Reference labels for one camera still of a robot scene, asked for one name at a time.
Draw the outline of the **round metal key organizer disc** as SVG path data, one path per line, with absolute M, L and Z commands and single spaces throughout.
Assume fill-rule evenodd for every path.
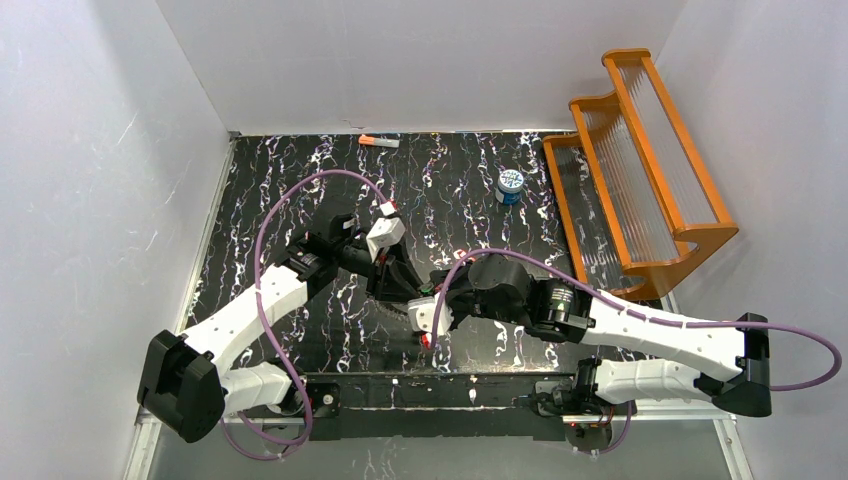
M 410 315 L 409 313 L 409 303 L 421 299 L 422 296 L 420 294 L 409 294 L 408 292 L 372 292 L 369 294 L 369 298 L 377 304 L 381 312 L 398 321 L 404 322 L 413 331 L 420 331 L 415 315 Z

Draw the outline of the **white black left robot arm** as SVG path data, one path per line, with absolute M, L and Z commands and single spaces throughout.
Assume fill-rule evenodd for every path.
M 259 285 L 181 333 L 163 330 L 152 338 L 139 405 L 194 443 L 226 415 L 292 403 L 296 388 L 281 360 L 236 369 L 236 358 L 341 271 L 366 278 L 367 293 L 378 301 L 400 306 L 416 299 L 422 282 L 410 263 L 405 233 L 396 214 L 378 219 L 369 230 L 344 214 L 321 230 L 300 231 L 286 246 L 273 249 Z

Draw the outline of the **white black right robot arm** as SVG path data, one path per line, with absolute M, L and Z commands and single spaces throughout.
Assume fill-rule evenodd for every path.
M 638 305 L 606 291 L 579 290 L 560 278 L 535 278 L 501 254 L 434 271 L 408 304 L 418 332 L 445 334 L 466 317 L 523 328 L 550 343 L 615 346 L 645 354 L 618 362 L 585 359 L 568 401 L 620 405 L 638 399 L 708 401 L 741 416 L 772 412 L 766 318 L 703 321 Z

